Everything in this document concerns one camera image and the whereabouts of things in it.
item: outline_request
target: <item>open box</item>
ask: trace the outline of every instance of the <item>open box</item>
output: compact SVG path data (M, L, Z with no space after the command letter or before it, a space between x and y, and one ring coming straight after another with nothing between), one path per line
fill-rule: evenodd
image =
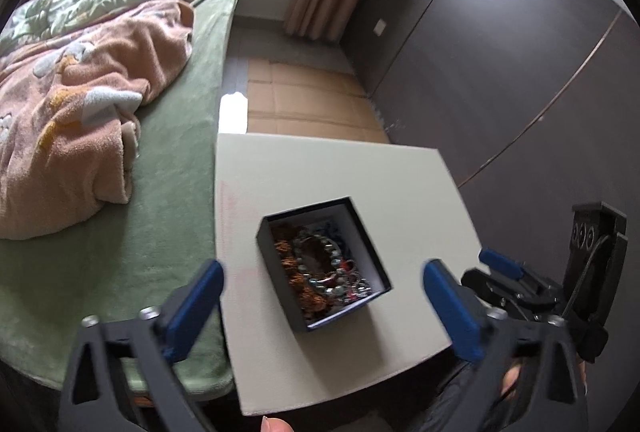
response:
M290 224L292 226L308 226L332 219L339 228L351 258L360 274L369 282L371 293L351 304L343 306L322 319L310 322L306 320L299 305L298 297L289 285L287 273L281 263L280 254L275 247L272 229ZM351 199L345 197L326 203L292 209L262 219L256 236L262 258L267 266L271 282L276 290L280 305L295 332L308 332L318 329L329 322L363 307L370 301L392 289L391 282L378 253L360 220Z

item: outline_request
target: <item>floor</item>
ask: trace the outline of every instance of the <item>floor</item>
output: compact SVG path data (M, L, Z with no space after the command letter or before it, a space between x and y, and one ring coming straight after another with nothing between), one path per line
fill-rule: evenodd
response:
M221 132L388 143L342 51L275 22L234 22L222 92Z

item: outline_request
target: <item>light switch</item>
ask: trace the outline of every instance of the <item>light switch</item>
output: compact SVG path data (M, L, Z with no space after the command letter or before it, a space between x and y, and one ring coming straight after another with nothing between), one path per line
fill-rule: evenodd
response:
M373 32L376 33L376 36L382 36L382 33L385 32L385 29L386 29L386 22L382 18L380 18L376 26L373 28Z

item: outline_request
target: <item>screw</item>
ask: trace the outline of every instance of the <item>screw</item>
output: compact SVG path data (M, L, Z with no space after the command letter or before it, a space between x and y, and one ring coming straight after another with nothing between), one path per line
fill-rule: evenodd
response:
M556 327L564 327L564 319L558 315L549 315L547 322Z
M505 320L508 316L507 311L500 309L500 307L491 307L487 310L486 315L495 320Z
M99 323L100 319L96 315L89 315L82 319L83 327L93 327L96 323Z
M156 306L145 307L144 309L141 309L138 316L143 320L151 320L160 316L160 309Z

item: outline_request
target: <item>box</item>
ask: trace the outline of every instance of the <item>box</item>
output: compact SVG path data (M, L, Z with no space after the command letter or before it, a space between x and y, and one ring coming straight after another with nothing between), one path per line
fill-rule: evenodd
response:
M333 219L340 229L342 238L351 250L351 256L359 272L369 282L371 293L321 320L309 322L305 319L298 304L296 293L289 286L287 273L280 261L280 254L275 248L272 228L283 224L291 224L293 226L309 225L326 219ZM289 320L291 329L295 332L309 332L325 326L329 322L333 322L359 307L365 306L370 301L392 289L391 282L382 266L382 262L380 262L378 253L376 253L373 243L351 199L348 197L268 215L262 219L256 238L260 253L271 277L271 282L280 300L280 305L282 305L287 320Z

